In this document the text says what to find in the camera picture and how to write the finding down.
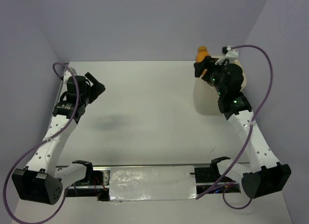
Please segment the orange juice bottle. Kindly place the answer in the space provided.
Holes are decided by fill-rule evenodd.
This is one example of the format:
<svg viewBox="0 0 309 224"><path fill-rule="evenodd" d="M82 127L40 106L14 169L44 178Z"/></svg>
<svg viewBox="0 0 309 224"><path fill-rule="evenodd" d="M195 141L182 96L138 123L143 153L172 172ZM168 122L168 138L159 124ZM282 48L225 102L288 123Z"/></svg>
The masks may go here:
<svg viewBox="0 0 309 224"><path fill-rule="evenodd" d="M207 56L210 56L207 47L205 46L200 46L197 49L197 55L196 55L196 62L201 62L203 59Z"/></svg>

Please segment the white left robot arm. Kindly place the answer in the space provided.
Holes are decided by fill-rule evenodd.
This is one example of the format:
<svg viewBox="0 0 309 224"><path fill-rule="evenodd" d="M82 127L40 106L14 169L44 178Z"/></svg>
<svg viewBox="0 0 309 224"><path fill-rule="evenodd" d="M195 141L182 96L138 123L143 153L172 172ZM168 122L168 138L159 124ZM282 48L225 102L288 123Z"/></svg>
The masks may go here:
<svg viewBox="0 0 309 224"><path fill-rule="evenodd" d="M54 107L45 143L23 169L15 169L12 174L22 200L53 205L67 187L76 182L88 185L95 178L91 162L75 160L64 168L56 168L56 165L86 106L105 91L105 86L89 72L84 76L66 75L65 80L67 90Z"/></svg>

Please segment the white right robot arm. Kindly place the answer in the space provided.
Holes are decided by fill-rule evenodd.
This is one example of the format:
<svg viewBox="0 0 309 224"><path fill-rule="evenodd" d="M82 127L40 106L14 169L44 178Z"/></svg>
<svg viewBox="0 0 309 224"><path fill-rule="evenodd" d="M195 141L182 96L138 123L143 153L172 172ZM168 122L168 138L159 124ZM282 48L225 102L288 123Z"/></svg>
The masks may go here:
<svg viewBox="0 0 309 224"><path fill-rule="evenodd" d="M206 56L194 63L195 77L215 88L219 111L244 143L241 152L247 155L250 166L246 168L229 157L220 157L212 160L210 176L215 181L221 181L225 176L236 180L250 199L279 192L292 171L274 155L255 122L252 107L241 91L242 68L228 60L221 65L216 61L216 58Z"/></svg>

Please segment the beige plastic bin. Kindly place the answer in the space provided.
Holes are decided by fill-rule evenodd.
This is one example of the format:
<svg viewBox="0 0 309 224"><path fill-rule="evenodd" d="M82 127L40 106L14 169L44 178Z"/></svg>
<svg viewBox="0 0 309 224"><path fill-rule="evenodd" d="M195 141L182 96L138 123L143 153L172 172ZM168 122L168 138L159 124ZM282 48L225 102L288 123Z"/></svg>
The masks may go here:
<svg viewBox="0 0 309 224"><path fill-rule="evenodd" d="M218 94L214 87L207 84L202 78L196 78L193 90L195 109L199 114L216 116L221 115L218 108Z"/></svg>

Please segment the silver foil sheet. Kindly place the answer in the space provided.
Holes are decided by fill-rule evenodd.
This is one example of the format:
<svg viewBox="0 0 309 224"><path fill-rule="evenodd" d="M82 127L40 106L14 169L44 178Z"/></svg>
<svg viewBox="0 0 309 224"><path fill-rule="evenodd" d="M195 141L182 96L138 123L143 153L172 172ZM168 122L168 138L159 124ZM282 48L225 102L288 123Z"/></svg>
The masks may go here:
<svg viewBox="0 0 309 224"><path fill-rule="evenodd" d="M188 200L197 196L193 166L112 168L111 201Z"/></svg>

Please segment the metal rail with electronics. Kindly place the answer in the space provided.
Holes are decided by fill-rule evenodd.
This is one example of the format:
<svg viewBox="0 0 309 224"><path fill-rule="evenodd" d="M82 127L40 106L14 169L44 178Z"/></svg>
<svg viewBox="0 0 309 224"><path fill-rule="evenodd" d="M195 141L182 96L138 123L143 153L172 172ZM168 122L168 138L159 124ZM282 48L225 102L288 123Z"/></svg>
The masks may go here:
<svg viewBox="0 0 309 224"><path fill-rule="evenodd" d="M111 202L190 200L216 180L209 164L96 166L89 182L68 187L68 196Z"/></svg>

